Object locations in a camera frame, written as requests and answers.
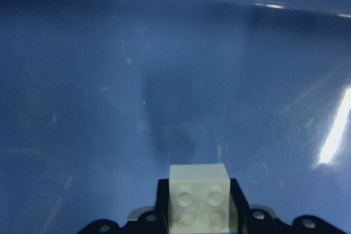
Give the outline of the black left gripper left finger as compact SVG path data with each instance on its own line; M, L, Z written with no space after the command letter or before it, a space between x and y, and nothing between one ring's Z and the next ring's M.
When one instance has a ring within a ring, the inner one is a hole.
M154 211L160 233L169 233L169 180L160 179L157 183Z

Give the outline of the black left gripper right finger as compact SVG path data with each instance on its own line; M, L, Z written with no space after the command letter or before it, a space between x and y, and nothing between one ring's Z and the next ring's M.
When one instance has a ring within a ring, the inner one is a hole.
M250 205L236 179L230 179L229 233L247 233L246 213Z

